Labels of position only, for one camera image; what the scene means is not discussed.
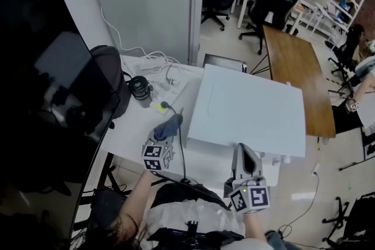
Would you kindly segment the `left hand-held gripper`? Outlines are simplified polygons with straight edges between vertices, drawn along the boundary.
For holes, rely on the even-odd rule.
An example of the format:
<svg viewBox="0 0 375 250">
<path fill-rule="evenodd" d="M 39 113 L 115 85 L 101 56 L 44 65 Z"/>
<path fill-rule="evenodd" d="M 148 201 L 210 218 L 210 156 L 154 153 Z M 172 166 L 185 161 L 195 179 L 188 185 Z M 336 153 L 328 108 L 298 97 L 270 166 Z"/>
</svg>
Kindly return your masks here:
<svg viewBox="0 0 375 250">
<path fill-rule="evenodd" d="M 165 140 L 158 141 L 154 137 L 154 132 L 150 131 L 146 142 L 142 146 L 141 155 L 146 170 L 157 172 L 169 169 L 175 155 L 173 140 L 174 137 L 170 136 Z"/>
</svg>

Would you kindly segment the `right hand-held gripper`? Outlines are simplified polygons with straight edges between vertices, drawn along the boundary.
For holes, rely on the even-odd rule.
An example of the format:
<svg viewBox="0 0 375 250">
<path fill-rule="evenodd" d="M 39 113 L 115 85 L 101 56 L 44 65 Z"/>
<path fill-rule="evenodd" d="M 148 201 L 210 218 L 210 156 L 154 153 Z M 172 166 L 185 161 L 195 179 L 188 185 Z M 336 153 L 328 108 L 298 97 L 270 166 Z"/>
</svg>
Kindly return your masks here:
<svg viewBox="0 0 375 250">
<path fill-rule="evenodd" d="M 233 151 L 232 179 L 224 183 L 224 198 L 229 198 L 237 214 L 252 214 L 270 206 L 261 158 L 247 145 L 238 143 Z M 242 179 L 246 174 L 252 178 Z"/>
</svg>

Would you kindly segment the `dark blue cloth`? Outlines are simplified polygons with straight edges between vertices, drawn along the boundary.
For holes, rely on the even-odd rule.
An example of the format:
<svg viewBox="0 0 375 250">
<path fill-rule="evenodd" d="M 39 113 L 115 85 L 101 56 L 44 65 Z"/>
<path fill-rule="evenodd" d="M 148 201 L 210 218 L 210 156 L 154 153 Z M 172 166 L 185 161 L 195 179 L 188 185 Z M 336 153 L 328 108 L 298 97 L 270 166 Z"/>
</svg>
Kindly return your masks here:
<svg viewBox="0 0 375 250">
<path fill-rule="evenodd" d="M 154 138 L 156 141 L 164 141 L 167 138 L 176 136 L 183 122 L 181 114 L 174 114 L 167 121 L 154 128 Z"/>
</svg>

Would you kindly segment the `white microwave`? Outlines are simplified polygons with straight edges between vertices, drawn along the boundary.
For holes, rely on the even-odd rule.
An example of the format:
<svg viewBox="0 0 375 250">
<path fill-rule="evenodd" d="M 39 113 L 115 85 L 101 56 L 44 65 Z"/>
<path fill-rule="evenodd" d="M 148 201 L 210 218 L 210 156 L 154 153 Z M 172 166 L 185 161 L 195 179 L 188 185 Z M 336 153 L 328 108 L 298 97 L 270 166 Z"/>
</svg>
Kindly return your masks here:
<svg viewBox="0 0 375 250">
<path fill-rule="evenodd" d="M 305 156 L 302 91 L 208 64 L 187 133 L 187 175 L 205 184 L 223 183 L 238 143 L 261 156 L 267 185 L 276 186 L 281 164 Z"/>
</svg>

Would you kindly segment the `person's left forearm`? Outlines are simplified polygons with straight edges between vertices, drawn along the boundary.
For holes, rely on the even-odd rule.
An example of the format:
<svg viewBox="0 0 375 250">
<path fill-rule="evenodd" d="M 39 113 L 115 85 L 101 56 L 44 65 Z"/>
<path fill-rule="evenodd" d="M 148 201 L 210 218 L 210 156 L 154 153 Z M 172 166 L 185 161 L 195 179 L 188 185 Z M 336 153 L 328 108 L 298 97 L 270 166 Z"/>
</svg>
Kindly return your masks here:
<svg viewBox="0 0 375 250">
<path fill-rule="evenodd" d="M 132 192 L 125 200 L 118 216 L 118 228 L 123 236 L 133 235 L 138 232 L 153 180 L 154 175 L 149 170 L 144 170 Z"/>
</svg>

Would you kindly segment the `person's right forearm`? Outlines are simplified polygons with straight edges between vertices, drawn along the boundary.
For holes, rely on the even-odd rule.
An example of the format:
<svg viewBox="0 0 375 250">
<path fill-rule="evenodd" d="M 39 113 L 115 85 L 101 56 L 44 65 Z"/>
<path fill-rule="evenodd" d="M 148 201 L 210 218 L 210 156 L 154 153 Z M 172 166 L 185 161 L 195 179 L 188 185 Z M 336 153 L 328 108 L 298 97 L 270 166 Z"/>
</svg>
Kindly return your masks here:
<svg viewBox="0 0 375 250">
<path fill-rule="evenodd" d="M 257 214 L 244 214 L 243 222 L 246 238 L 244 250 L 272 250 L 267 243 L 261 221 Z"/>
</svg>

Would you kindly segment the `person's leg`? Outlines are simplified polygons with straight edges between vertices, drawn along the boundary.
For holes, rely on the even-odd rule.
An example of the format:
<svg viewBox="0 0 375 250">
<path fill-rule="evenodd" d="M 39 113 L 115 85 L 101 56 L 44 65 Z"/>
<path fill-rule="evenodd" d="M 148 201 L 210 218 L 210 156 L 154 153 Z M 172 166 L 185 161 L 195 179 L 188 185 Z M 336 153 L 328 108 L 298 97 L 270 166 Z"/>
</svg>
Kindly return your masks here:
<svg viewBox="0 0 375 250">
<path fill-rule="evenodd" d="M 294 246 L 282 240 L 276 231 L 267 231 L 265 238 L 273 250 L 295 250 Z"/>
<path fill-rule="evenodd" d="M 188 200 L 198 201 L 198 199 L 209 203 L 216 203 L 225 210 L 230 210 L 216 193 L 205 188 L 202 184 L 183 185 L 180 183 L 168 183 L 163 185 L 156 192 L 151 208 L 174 202 L 184 202 Z"/>
</svg>

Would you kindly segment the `black padded chair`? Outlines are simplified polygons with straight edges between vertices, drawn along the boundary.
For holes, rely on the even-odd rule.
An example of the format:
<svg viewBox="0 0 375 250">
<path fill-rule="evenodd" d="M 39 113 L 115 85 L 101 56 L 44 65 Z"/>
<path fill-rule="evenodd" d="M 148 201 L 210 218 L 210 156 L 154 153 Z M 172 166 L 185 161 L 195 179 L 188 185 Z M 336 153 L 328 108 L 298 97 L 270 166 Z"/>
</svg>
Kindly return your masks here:
<svg viewBox="0 0 375 250">
<path fill-rule="evenodd" d="M 86 221 L 87 231 L 107 230 L 118 217 L 122 205 L 128 198 L 128 192 L 112 189 L 95 190 L 92 196 L 83 196 L 80 205 L 89 205 L 90 215 Z"/>
</svg>

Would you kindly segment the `person's right leg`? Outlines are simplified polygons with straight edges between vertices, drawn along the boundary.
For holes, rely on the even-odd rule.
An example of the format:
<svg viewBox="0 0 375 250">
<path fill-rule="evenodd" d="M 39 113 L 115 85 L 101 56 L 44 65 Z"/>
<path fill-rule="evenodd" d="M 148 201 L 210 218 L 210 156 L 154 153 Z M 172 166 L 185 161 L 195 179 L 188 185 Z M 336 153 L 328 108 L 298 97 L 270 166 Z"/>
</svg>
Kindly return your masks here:
<svg viewBox="0 0 375 250">
<path fill-rule="evenodd" d="M 267 231 L 265 238 L 273 250 L 295 250 L 294 246 L 282 240 L 276 231 Z"/>
</svg>

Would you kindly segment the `black backpack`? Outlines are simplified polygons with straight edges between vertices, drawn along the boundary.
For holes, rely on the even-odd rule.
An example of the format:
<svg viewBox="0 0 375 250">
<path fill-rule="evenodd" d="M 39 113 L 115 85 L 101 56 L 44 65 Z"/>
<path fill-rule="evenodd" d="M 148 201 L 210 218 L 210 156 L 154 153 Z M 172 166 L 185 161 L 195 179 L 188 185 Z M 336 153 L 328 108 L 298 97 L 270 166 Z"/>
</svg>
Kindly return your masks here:
<svg viewBox="0 0 375 250">
<path fill-rule="evenodd" d="M 125 114 L 132 96 L 125 80 L 125 77 L 131 76 L 122 70 L 120 54 L 114 46 L 98 45 L 91 49 L 91 54 L 119 98 L 112 115 L 113 119 L 117 119 Z"/>
</svg>

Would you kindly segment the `brown wooden table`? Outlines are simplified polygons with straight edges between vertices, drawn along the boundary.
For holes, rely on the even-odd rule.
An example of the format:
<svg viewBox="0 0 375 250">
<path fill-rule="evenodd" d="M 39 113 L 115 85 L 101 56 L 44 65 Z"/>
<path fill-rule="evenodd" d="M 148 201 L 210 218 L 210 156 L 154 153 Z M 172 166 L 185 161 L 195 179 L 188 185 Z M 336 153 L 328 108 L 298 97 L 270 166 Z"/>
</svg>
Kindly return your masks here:
<svg viewBox="0 0 375 250">
<path fill-rule="evenodd" d="M 306 134 L 336 137 L 326 78 L 310 42 L 263 26 L 271 79 L 302 90 Z"/>
</svg>

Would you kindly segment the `black floor stand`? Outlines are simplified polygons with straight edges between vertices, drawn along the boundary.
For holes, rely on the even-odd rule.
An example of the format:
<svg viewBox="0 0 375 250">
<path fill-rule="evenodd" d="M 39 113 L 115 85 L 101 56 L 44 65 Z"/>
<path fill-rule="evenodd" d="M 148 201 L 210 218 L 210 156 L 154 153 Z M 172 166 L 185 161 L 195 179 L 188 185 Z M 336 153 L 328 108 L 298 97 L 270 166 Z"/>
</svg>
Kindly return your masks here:
<svg viewBox="0 0 375 250">
<path fill-rule="evenodd" d="M 358 160 L 356 162 L 349 163 L 346 166 L 340 167 L 338 168 L 338 171 L 342 172 L 350 167 L 357 166 L 364 162 L 368 162 L 372 159 L 375 159 L 375 141 L 373 141 L 372 143 L 368 143 L 368 144 L 364 143 L 362 146 L 361 154 L 362 154 L 362 160 Z"/>
</svg>

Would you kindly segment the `large black curved monitor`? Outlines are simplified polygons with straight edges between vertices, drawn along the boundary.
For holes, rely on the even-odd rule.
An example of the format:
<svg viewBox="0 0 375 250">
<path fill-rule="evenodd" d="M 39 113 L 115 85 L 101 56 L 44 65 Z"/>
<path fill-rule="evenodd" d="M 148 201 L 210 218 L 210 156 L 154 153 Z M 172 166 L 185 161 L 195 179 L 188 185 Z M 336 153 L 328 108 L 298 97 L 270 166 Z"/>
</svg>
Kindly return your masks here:
<svg viewBox="0 0 375 250">
<path fill-rule="evenodd" d="M 64 0 L 0 0 L 0 250 L 68 248 L 118 102 Z"/>
</svg>

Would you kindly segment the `black high-back office chair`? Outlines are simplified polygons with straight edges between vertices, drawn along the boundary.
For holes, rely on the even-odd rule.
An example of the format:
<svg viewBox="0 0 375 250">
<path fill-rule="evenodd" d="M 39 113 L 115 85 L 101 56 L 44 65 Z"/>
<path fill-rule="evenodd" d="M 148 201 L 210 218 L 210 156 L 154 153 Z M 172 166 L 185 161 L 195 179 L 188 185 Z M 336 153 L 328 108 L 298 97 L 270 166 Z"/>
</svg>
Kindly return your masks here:
<svg viewBox="0 0 375 250">
<path fill-rule="evenodd" d="M 264 31 L 263 26 L 267 25 L 274 29 L 283 30 L 287 24 L 287 19 L 298 3 L 298 0 L 254 0 L 253 5 L 248 10 L 250 23 L 246 29 L 249 32 L 243 32 L 239 35 L 241 40 L 243 36 L 256 36 L 259 38 L 258 55 L 262 54 Z"/>
</svg>

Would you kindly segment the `black chest mount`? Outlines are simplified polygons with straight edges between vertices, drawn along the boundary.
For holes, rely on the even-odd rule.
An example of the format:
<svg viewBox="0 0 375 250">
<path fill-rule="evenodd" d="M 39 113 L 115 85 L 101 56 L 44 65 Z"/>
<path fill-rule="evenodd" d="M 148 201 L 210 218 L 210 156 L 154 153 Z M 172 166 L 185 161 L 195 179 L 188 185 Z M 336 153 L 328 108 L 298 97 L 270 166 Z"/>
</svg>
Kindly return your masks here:
<svg viewBox="0 0 375 250">
<path fill-rule="evenodd" d="M 241 241 L 244 237 L 233 231 L 197 231 L 198 222 L 185 223 L 187 230 L 160 228 L 147 241 L 157 242 L 152 250 L 221 250 L 223 246 L 232 242 Z"/>
</svg>

